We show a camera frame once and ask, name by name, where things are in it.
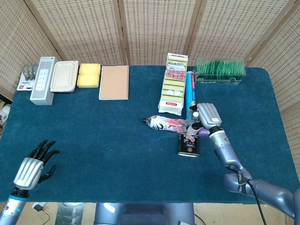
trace plastic bottle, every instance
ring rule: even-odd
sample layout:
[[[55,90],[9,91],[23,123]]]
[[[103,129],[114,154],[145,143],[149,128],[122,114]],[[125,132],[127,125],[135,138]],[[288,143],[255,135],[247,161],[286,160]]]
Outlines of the plastic bottle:
[[[4,127],[5,123],[6,123],[7,118],[8,118],[10,107],[11,107],[11,105],[5,105],[0,110],[0,134],[2,133],[3,127]]]
[[[155,130],[169,130],[175,133],[186,133],[188,123],[182,119],[170,119],[163,116],[143,118],[144,124]]]

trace notebook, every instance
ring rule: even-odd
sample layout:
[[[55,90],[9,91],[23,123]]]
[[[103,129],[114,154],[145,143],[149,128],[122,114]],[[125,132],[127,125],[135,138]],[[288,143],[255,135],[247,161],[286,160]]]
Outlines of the notebook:
[[[99,100],[128,100],[129,66],[102,66]]]

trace cable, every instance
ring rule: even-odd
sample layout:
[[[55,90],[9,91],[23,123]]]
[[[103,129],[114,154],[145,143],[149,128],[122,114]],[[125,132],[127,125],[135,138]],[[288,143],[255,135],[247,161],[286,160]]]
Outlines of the cable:
[[[194,214],[196,217],[198,217],[199,220],[201,220],[201,222],[206,225],[206,223],[203,221],[203,219],[200,218],[200,216],[198,216],[197,214]]]
[[[259,212],[260,212],[260,214],[261,214],[261,216],[262,216],[263,224],[264,224],[264,225],[267,225],[266,220],[264,219],[264,216],[263,216],[263,211],[262,211],[261,205],[260,205],[260,203],[259,203],[257,194],[256,194],[256,192],[255,192],[255,190],[254,190],[252,184],[250,184],[249,180],[247,180],[247,184],[251,187],[251,190],[252,190],[252,192],[253,192],[253,194],[254,194],[254,197],[255,197],[255,199],[256,199],[256,203],[257,203]]]
[[[45,224],[48,223],[48,221],[50,220],[50,216],[49,216],[49,214],[46,213],[44,210],[42,210],[42,211],[48,216],[48,220],[42,224],[42,225],[45,225]]]

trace table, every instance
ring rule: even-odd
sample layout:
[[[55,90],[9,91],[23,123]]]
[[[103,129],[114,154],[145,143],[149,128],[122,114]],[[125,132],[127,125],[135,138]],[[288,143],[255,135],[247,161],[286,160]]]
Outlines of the table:
[[[30,192],[37,202],[255,203],[230,193],[228,173],[208,138],[200,157],[177,155],[178,134],[153,130],[143,117],[159,114],[164,66],[130,66],[129,100],[100,101],[99,89],[56,93],[53,105],[36,106],[30,92],[15,95],[0,141],[0,200],[5,201],[24,157],[44,139],[60,150],[48,162],[57,170]],[[291,152],[268,73],[247,68],[238,86],[196,84],[197,102],[213,103],[222,128],[254,179],[294,191]]]

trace sponge package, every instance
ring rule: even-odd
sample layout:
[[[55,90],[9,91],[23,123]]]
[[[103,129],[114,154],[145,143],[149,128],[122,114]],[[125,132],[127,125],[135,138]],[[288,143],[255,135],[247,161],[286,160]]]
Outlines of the sponge package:
[[[97,88],[99,87],[99,76],[101,65],[99,63],[82,63],[79,68],[77,79],[78,88]]]

